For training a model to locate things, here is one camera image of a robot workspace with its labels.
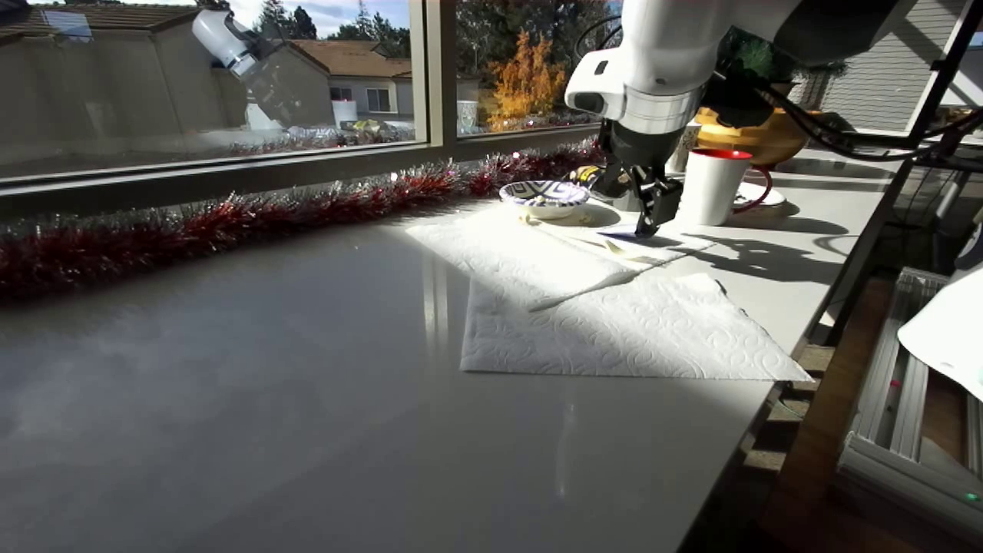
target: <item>orange foliage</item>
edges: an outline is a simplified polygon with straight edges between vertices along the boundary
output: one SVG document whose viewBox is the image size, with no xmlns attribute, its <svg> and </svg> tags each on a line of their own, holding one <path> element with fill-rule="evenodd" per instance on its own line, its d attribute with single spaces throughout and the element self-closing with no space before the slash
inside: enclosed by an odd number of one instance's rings
<svg viewBox="0 0 983 553">
<path fill-rule="evenodd" d="M 490 65 L 490 130 L 508 130 L 515 121 L 551 113 L 564 86 L 564 67 L 551 65 L 551 41 L 531 43 L 522 30 L 515 41 L 515 56 L 505 65 Z"/>
</svg>

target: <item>roof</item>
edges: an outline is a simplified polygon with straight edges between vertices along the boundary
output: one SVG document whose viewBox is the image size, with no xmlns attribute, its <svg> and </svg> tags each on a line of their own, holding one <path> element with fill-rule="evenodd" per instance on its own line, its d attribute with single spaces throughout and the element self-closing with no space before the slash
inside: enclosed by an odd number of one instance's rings
<svg viewBox="0 0 983 553">
<path fill-rule="evenodd" d="M 19 25 L 0 29 L 0 43 L 19 36 L 48 36 L 54 29 L 42 21 L 42 14 L 80 14 L 87 15 L 88 29 L 97 30 L 164 30 L 171 25 L 184 25 L 195 15 L 195 5 L 32 5 L 30 15 Z"/>
<path fill-rule="evenodd" d="M 291 46 L 334 76 L 397 81 L 411 75 L 409 60 L 388 60 L 369 41 L 295 41 Z"/>
</svg>

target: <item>table surface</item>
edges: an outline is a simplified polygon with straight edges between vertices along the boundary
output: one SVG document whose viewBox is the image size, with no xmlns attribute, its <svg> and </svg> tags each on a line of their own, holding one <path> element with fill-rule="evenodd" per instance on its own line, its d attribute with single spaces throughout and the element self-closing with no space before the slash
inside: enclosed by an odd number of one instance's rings
<svg viewBox="0 0 983 553">
<path fill-rule="evenodd" d="M 792 352 L 886 181 L 782 181 L 708 271 Z M 771 382 L 462 376 L 394 224 L 0 315 L 0 549 L 676 549 Z"/>
</svg>

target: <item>red tinsel garland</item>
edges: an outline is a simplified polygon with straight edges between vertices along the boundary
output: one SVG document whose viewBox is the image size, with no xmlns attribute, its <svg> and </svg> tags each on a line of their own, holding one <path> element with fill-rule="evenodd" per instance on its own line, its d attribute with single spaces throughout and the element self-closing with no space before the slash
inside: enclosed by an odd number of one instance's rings
<svg viewBox="0 0 983 553">
<path fill-rule="evenodd" d="M 583 162 L 595 162 L 595 158 L 595 144 L 580 144 L 472 166 L 409 168 L 401 179 L 362 184 L 250 194 L 101 218 L 20 223 L 0 233 L 0 302 L 77 291 L 312 227 L 495 196 L 505 181 L 561 179 Z"/>
</svg>

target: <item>small plate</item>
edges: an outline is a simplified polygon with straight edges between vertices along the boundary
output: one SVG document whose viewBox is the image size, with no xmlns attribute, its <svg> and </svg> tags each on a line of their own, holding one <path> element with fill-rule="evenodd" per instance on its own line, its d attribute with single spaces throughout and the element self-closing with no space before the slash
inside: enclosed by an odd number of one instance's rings
<svg viewBox="0 0 983 553">
<path fill-rule="evenodd" d="M 509 181 L 496 196 L 546 223 L 577 216 L 586 206 L 591 190 L 575 181 Z"/>
<path fill-rule="evenodd" d="M 742 206 L 742 204 L 758 200 L 763 194 L 766 194 L 766 184 L 739 181 L 734 204 Z M 758 206 L 780 206 L 780 204 L 785 204 L 785 196 L 771 187 Z"/>
</svg>

